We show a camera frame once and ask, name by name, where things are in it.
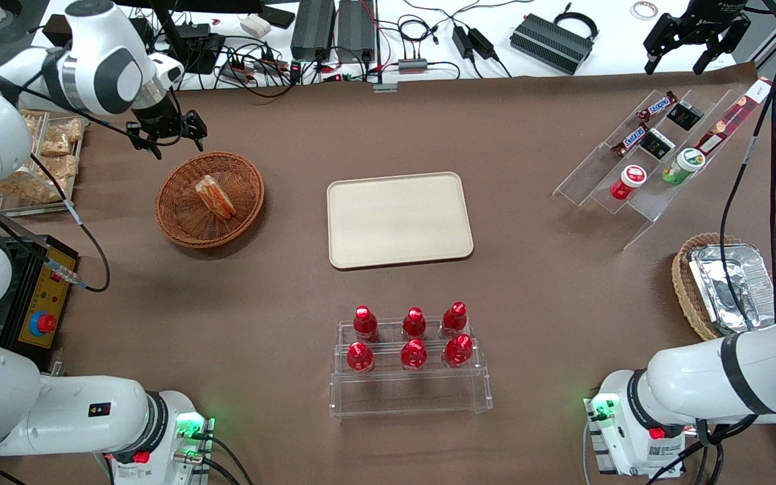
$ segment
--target wicker basket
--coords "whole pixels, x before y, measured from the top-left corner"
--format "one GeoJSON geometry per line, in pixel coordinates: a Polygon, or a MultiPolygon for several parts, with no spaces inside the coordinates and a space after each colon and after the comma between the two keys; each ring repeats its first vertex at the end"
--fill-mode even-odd
{"type": "MultiPolygon", "coordinates": [[[[725,236],[723,242],[725,245],[736,245],[742,240],[733,236],[725,236]]],[[[687,252],[699,246],[719,244],[720,237],[716,232],[699,234],[688,239],[672,259],[672,285],[678,296],[678,304],[681,304],[681,311],[683,311],[690,326],[693,327],[693,331],[699,334],[703,340],[712,340],[723,336],[717,333],[705,312],[703,297],[699,294],[699,290],[693,282],[693,273],[690,272],[690,267],[687,265],[687,252]]]]}
{"type": "Polygon", "coordinates": [[[215,248],[237,238],[259,214],[265,185],[247,159],[227,152],[200,154],[176,168],[160,185],[154,217],[160,230],[176,245],[215,248]],[[237,212],[224,220],[205,206],[195,189],[204,175],[212,175],[237,212]]]}

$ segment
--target wrapped sandwich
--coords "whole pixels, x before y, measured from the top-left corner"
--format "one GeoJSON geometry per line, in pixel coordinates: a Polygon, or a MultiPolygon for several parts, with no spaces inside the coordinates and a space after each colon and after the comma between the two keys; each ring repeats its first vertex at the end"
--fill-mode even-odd
{"type": "Polygon", "coordinates": [[[235,208],[232,202],[212,175],[206,175],[197,182],[196,189],[207,208],[219,218],[228,219],[235,215],[235,208]]]}

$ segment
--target clear acrylic rack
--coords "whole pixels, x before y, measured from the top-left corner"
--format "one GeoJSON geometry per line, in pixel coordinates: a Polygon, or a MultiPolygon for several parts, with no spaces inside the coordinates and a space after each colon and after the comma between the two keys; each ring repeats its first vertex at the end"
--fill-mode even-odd
{"type": "MultiPolygon", "coordinates": [[[[664,110],[657,113],[649,122],[645,122],[646,126],[650,129],[657,129],[662,135],[668,138],[675,144],[675,148],[672,148],[665,156],[658,160],[655,156],[652,156],[648,151],[642,147],[635,147],[628,152],[625,157],[619,157],[617,154],[610,151],[619,142],[624,140],[625,137],[630,135],[639,126],[641,120],[637,118],[637,112],[644,108],[650,107],[655,102],[662,99],[664,93],[659,91],[652,91],[651,94],[642,101],[634,111],[628,115],[621,125],[616,128],[610,136],[604,140],[597,148],[591,151],[580,164],[573,169],[570,175],[567,176],[558,184],[558,187],[552,192],[552,194],[558,194],[565,196],[574,205],[582,206],[588,203],[590,200],[594,201],[598,205],[607,209],[610,214],[616,215],[619,211],[622,211],[625,207],[631,212],[637,212],[642,218],[645,219],[643,225],[637,230],[637,233],[628,240],[625,249],[634,243],[642,236],[647,230],[655,224],[661,215],[669,207],[672,200],[684,190],[684,187],[690,183],[690,179],[697,177],[702,173],[702,170],[696,172],[690,176],[689,179],[682,182],[679,185],[671,185],[663,181],[663,171],[670,165],[675,156],[678,155],[685,148],[695,146],[700,138],[711,129],[724,112],[731,107],[735,102],[739,101],[741,95],[735,91],[727,91],[717,102],[711,102],[700,96],[693,90],[687,91],[683,96],[680,96],[680,100],[689,102],[693,107],[702,111],[705,115],[702,119],[696,123],[692,129],[685,130],[681,126],[672,122],[672,120],[666,117],[666,114],[671,111],[672,107],[669,106],[664,110]],[[649,175],[646,183],[642,187],[634,190],[628,196],[626,200],[615,199],[610,195],[610,185],[616,181],[621,175],[622,170],[628,165],[641,166],[649,175]]],[[[707,157],[705,166],[708,166],[715,155],[720,153],[723,143],[714,149],[707,157]]]]}
{"type": "Polygon", "coordinates": [[[356,341],[351,320],[337,325],[329,382],[329,414],[332,418],[421,412],[474,411],[493,408],[490,373],[480,342],[475,338],[471,319],[465,333],[472,337],[472,358],[459,368],[441,362],[447,339],[439,337],[441,316],[427,316],[422,338],[427,363],[418,370],[404,370],[400,350],[406,341],[401,334],[403,320],[379,322],[379,341],[367,344],[375,357],[375,368],[366,374],[352,371],[346,363],[349,344],[356,341]]]}

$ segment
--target red-capped jar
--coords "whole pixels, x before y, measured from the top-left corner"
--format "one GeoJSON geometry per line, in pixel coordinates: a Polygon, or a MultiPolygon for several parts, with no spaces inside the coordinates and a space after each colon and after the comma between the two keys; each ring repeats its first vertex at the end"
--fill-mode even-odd
{"type": "Polygon", "coordinates": [[[346,354],[346,363],[348,363],[349,368],[355,372],[370,372],[375,366],[373,351],[370,350],[370,347],[367,347],[367,344],[353,342],[349,345],[349,351],[346,354]]]}
{"type": "Polygon", "coordinates": [[[379,325],[376,315],[366,306],[359,306],[355,310],[355,318],[352,320],[355,328],[355,337],[362,342],[374,344],[379,341],[379,325]]]}
{"type": "Polygon", "coordinates": [[[427,322],[424,320],[423,311],[417,306],[413,306],[403,319],[403,338],[406,338],[407,341],[413,338],[423,338],[425,329],[427,329],[427,322]]]}
{"type": "Polygon", "coordinates": [[[445,311],[443,322],[439,325],[439,335],[443,338],[453,338],[465,329],[465,303],[458,301],[445,311]]]}
{"type": "Polygon", "coordinates": [[[638,165],[628,165],[622,170],[622,174],[618,177],[617,181],[610,185],[610,194],[619,200],[628,199],[628,195],[631,191],[641,187],[646,183],[647,179],[646,171],[638,165]]]}
{"type": "Polygon", "coordinates": [[[443,351],[443,363],[446,366],[461,366],[472,358],[472,338],[464,333],[447,341],[443,351]]]}
{"type": "Polygon", "coordinates": [[[426,362],[427,348],[424,347],[424,343],[418,338],[408,341],[406,345],[403,345],[403,349],[400,350],[400,363],[406,370],[418,370],[426,362]]]}

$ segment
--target brown table surface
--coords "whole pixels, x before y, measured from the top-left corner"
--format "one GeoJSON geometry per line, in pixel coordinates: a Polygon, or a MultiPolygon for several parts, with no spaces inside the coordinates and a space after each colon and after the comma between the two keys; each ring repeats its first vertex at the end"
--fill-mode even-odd
{"type": "MultiPolygon", "coordinates": [[[[256,485],[579,485],[581,398],[613,370],[699,340],[672,291],[670,262],[684,240],[717,230],[756,113],[627,251],[616,218],[550,194],[652,89],[714,98],[755,76],[740,65],[701,77],[431,81],[379,95],[338,83],[293,89],[267,106],[243,91],[182,93],[183,108],[209,126],[207,150],[248,157],[267,185],[255,227],[204,253],[176,248],[154,221],[160,183],[196,148],[164,148],[158,162],[92,126],[74,199],[110,257],[112,285],[71,294],[65,368],[186,393],[218,418],[219,438],[256,485]],[[462,178],[471,257],[355,271],[329,264],[332,181],[438,171],[462,178]],[[490,365],[492,411],[329,417],[338,319],[357,304],[388,317],[413,304],[437,313],[456,300],[469,304],[490,365]]],[[[766,132],[729,225],[767,259],[768,150],[766,132]]],[[[36,232],[80,251],[80,273],[100,282],[99,258],[67,215],[34,221],[36,232]]],[[[33,485],[105,483],[86,454],[0,458],[0,466],[33,485]]],[[[692,482],[695,461],[688,466],[678,482],[692,482]]],[[[720,483],[776,483],[775,426],[727,441],[720,483]]]]}

